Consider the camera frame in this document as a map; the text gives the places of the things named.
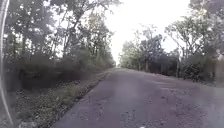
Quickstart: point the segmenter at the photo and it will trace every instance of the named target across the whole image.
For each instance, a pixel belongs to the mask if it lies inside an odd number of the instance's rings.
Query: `grass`
[[[21,127],[27,125],[40,128],[50,127],[108,74],[109,71],[105,71],[81,80],[79,83],[66,83],[54,89],[35,93],[18,92],[14,107]]]

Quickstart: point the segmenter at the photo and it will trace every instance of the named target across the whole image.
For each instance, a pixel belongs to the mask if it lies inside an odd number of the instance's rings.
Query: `foliage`
[[[88,80],[60,84],[57,88],[49,88],[34,93],[19,91],[16,94],[15,111],[23,123],[33,122],[34,127],[51,127],[52,123],[59,120],[73,105],[85,94],[95,87],[102,79],[109,75],[104,71],[91,75]]]
[[[18,85],[10,79],[24,88],[42,88],[112,67],[113,33],[104,15],[118,4],[118,0],[11,1],[4,36],[9,88]]]
[[[155,27],[146,27],[138,31],[143,38],[123,46],[121,66],[194,81],[211,82],[220,77],[222,71],[217,72],[216,68],[217,64],[220,67],[222,60],[218,57],[224,51],[224,4],[219,0],[191,0],[189,6],[190,15],[165,28],[177,49],[166,53],[161,48],[164,37]]]

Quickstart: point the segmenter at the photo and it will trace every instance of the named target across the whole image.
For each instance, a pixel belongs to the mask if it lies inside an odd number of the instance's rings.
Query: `sky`
[[[112,55],[119,63],[119,53],[123,43],[134,39],[134,32],[142,25],[155,25],[157,31],[164,33],[164,28],[181,16],[187,14],[190,0],[121,0],[123,4],[112,7],[113,14],[107,14],[106,25],[114,32],[111,40]],[[162,47],[169,52],[176,44],[169,37]]]

